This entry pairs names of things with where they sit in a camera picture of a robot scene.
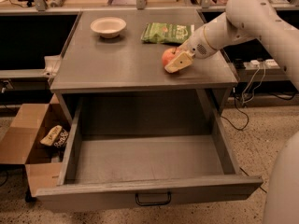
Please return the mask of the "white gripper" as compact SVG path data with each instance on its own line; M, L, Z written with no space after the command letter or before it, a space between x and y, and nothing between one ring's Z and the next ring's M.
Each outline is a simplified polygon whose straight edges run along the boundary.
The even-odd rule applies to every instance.
M176 73L191 65L193 57L205 59L214 55L216 52L217 50L210 45L210 42L206 38L206 27L201 26L178 47L178 54L168 65L164 66L164 69L168 73Z

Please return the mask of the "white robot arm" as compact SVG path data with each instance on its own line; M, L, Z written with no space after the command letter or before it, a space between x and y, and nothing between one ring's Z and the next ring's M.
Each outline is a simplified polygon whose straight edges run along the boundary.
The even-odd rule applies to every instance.
M299 90L299 30L268 0L228 0L225 12L204 24L178 48L163 54L163 66L175 73L218 50L257 39ZM263 224L299 224L299 133L278 153L270 175Z

